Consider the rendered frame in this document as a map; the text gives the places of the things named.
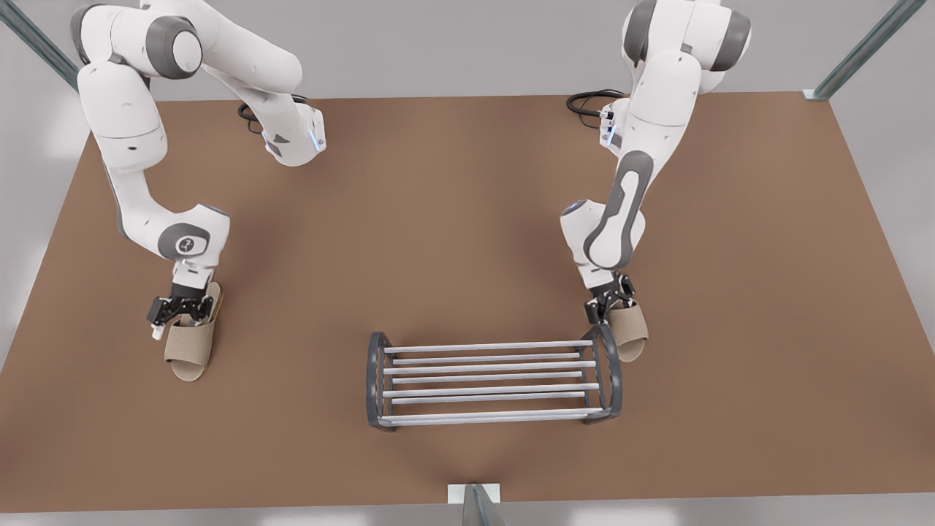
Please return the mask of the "beige slipper with yellow sole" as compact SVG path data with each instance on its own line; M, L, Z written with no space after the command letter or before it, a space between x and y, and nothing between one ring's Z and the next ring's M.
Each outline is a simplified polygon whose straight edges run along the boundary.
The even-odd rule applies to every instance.
M164 360L170 363L173 373L185 382L194 382L202 376L210 363L213 352L215 321L224 291L220 283L211 282L207 295L213 300L208 317L197 323L187 314L168 329Z

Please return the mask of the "grey metal shoe rack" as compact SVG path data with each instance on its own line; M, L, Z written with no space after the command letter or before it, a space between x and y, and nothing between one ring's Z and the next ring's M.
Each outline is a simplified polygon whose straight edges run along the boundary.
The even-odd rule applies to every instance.
M504 422L587 424L618 417L622 366L610 327L552 342L396 346L370 336L365 413L371 427Z

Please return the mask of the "silver frame post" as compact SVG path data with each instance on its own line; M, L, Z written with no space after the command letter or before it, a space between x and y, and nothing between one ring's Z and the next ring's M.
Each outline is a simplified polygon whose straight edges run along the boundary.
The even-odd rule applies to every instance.
M897 0L875 26L862 37L861 41L846 54L844 59L825 76L825 79L818 83L818 86L801 91L804 100L828 101L831 99L926 3L928 0Z
M447 486L449 505L461 505L461 526L505 526L497 509L501 502L498 483L451 484Z
M0 0L0 21L3 21L54 73L77 92L79 69L76 64L13 0Z

